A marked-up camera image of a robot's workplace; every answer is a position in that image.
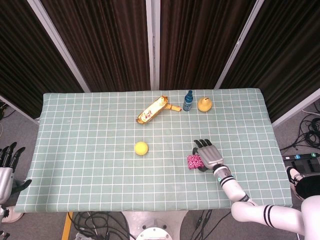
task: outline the metal frame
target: metal frame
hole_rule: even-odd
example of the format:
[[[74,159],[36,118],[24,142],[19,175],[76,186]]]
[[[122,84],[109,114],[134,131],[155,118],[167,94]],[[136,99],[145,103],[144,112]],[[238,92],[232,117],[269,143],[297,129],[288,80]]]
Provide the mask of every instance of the metal frame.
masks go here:
[[[75,79],[80,84],[81,88],[85,93],[90,93],[90,89],[86,84],[82,74],[80,73],[75,61],[73,60],[71,54],[69,53],[66,45],[64,44],[62,38],[60,37],[56,27],[54,26],[53,22],[51,21],[47,11],[45,10],[44,6],[42,5],[40,0],[27,0],[29,5],[31,6],[32,10],[34,11],[35,15],[40,20],[41,24],[43,25],[44,29],[48,33],[49,37],[53,41],[54,45],[60,52],[61,56],[63,57],[65,63],[70,68],[71,72],[73,73]]]
[[[239,52],[239,49],[242,46],[242,43],[244,42],[244,40],[245,40],[245,38],[246,38],[246,36],[252,26],[252,23],[256,19],[256,16],[258,15],[258,12],[260,11],[260,8],[264,2],[265,2],[265,0],[256,0],[255,4],[253,6],[253,9],[252,9],[248,19],[246,20],[246,23],[240,33],[238,41],[236,42],[236,44],[231,52],[231,55],[230,55],[228,61],[226,62],[224,69],[222,70],[222,73],[221,73],[218,81],[216,82],[216,84],[214,86],[214,89],[219,89],[221,87],[232,63],[234,62],[234,60]]]
[[[0,95],[0,99],[4,101],[6,104],[8,104],[10,107],[12,107],[17,112],[21,113],[23,116],[25,116],[27,119],[31,120],[34,124],[39,125],[39,122],[36,119],[33,119],[28,114],[26,114],[24,111],[22,111],[20,108],[18,108],[15,104],[10,102],[8,99]]]
[[[150,88],[160,88],[160,0],[145,0],[149,50]]]
[[[306,99],[304,99],[300,103],[298,103],[296,106],[291,108],[285,114],[283,114],[276,121],[274,121],[272,123],[272,127],[273,128],[277,127],[278,125],[283,123],[285,120],[291,118],[293,115],[300,112],[302,109],[306,108],[307,106],[314,103],[318,99],[320,99],[320,88],[318,90],[316,90],[314,93],[312,93],[310,96],[308,96]]]

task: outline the yellow fruit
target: yellow fruit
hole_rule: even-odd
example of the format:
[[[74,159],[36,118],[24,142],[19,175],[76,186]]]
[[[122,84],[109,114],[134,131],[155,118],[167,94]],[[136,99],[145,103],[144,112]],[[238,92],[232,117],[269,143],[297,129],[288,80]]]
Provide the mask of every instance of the yellow fruit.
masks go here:
[[[212,107],[212,101],[208,97],[202,97],[199,99],[197,106],[201,112],[207,112]]]
[[[148,145],[143,141],[139,141],[135,144],[134,151],[140,156],[145,155],[148,152]]]

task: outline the sneaker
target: sneaker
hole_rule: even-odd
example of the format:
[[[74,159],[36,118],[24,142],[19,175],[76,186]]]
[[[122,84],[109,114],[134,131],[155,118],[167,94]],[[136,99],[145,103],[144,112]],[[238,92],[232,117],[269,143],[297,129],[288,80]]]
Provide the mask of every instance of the sneaker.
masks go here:
[[[300,199],[300,200],[305,200],[303,197],[301,197],[297,191],[296,191],[296,186],[299,183],[301,179],[303,179],[305,176],[300,174],[295,168],[292,166],[287,166],[285,168],[286,174],[288,176],[289,182],[290,182],[290,188],[293,191],[294,195]]]
[[[23,216],[23,213],[15,212],[15,207],[16,206],[8,206],[6,208],[6,210],[9,210],[9,215],[2,218],[3,223],[13,223],[15,221],[18,221]]]

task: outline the gold packaging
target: gold packaging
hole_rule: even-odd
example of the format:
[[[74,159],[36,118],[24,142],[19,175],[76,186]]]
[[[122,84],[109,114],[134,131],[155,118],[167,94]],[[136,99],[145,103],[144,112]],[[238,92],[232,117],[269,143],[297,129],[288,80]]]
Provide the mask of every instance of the gold packaging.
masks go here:
[[[139,114],[136,121],[139,124],[145,124],[157,116],[167,105],[168,97],[161,96],[148,106],[142,113]]]

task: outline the robotic hand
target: robotic hand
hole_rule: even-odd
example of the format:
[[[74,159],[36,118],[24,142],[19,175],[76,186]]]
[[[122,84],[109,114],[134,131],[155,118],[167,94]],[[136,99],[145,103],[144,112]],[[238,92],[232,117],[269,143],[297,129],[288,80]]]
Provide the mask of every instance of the robotic hand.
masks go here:
[[[7,217],[9,214],[6,208],[3,207],[3,204],[6,203],[6,201],[12,194],[21,192],[22,190],[26,189],[31,183],[31,179],[25,181],[23,184],[15,181],[17,187],[13,188],[14,174],[19,161],[19,157],[21,153],[26,149],[25,147],[22,147],[13,155],[16,145],[17,143],[14,142],[10,146],[5,147],[4,149],[0,149],[0,224],[2,218]],[[3,235],[5,237],[9,236],[8,233],[5,235],[1,230],[0,235]]]
[[[231,214],[239,222],[256,222],[272,228],[282,229],[305,236],[305,240],[319,240],[320,196],[311,196],[301,205],[302,212],[282,206],[258,206],[242,189],[224,165],[224,159],[208,140],[194,140],[198,148],[192,154],[199,154],[204,167],[200,171],[212,170],[227,197],[234,202]]]

